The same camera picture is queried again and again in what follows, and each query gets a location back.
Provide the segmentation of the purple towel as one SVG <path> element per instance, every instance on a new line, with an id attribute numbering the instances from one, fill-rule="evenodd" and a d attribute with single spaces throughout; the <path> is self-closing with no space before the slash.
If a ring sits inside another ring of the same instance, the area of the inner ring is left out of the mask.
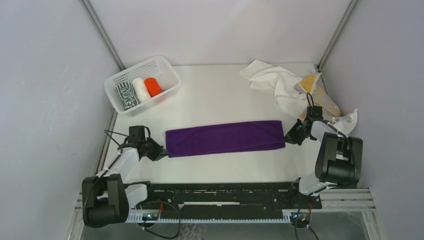
<path id="1" fill-rule="evenodd" d="M 167 130 L 170 158 L 271 151 L 286 147 L 280 120 L 259 120 Z"/>

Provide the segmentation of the orange towel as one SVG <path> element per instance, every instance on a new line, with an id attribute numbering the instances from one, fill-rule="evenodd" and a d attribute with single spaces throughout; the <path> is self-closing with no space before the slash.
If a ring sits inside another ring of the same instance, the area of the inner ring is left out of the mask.
<path id="1" fill-rule="evenodd" d="M 144 85 L 151 97 L 155 97 L 163 92 L 163 89 L 154 77 L 149 77 L 144 80 Z"/>

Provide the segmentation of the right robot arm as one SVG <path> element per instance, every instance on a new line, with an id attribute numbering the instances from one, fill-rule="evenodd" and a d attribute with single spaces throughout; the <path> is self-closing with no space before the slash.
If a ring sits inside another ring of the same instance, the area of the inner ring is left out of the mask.
<path id="1" fill-rule="evenodd" d="M 324 190 L 355 188 L 361 177 L 363 140 L 347 136 L 324 120 L 320 106 L 308 106 L 306 117 L 298 119 L 284 136 L 287 144 L 298 146 L 306 139 L 319 141 L 320 148 L 314 171 L 293 184 L 289 203 L 295 208 L 302 208 L 309 196 L 318 196 Z"/>

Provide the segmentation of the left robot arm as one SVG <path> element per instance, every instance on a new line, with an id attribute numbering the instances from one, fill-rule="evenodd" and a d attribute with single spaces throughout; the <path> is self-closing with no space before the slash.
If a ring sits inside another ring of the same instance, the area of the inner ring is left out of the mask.
<path id="1" fill-rule="evenodd" d="M 125 179 L 141 158 L 155 162 L 168 156 L 168 151 L 151 137 L 147 126 L 131 126 L 124 137 L 114 160 L 82 181 L 82 219 L 87 227 L 124 223 L 137 204 L 149 209 L 156 203 L 149 180 L 126 183 Z"/>

